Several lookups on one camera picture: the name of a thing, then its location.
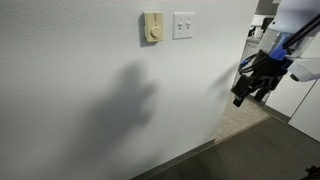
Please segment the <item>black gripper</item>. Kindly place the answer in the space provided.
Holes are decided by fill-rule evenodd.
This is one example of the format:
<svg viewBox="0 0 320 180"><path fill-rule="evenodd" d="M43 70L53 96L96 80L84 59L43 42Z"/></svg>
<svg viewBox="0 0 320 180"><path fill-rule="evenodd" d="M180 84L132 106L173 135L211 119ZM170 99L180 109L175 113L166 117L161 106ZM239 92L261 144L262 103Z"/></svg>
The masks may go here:
<svg viewBox="0 0 320 180"><path fill-rule="evenodd" d="M259 50L253 65L253 73L250 75L253 84L250 77L242 75L232 88L232 92L236 95L233 100L236 107L242 105L245 96L250 92L250 86L252 92L256 92L254 99L257 102L261 102L269 92L275 90L287 73L288 59L273 59L267 52Z"/></svg>

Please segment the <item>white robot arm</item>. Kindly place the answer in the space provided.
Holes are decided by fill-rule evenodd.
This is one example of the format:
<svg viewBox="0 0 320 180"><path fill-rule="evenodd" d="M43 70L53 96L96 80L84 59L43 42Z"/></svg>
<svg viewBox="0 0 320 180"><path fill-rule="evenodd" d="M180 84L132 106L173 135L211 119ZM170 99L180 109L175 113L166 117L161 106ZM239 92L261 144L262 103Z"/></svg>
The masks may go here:
<svg viewBox="0 0 320 180"><path fill-rule="evenodd" d="M231 89L235 95L233 104L240 107L251 93L261 102L288 72L297 82L318 79L319 58L302 58L301 55L319 33L319 27L319 0L281 0L262 37L259 51L243 59L238 66L240 77Z"/></svg>

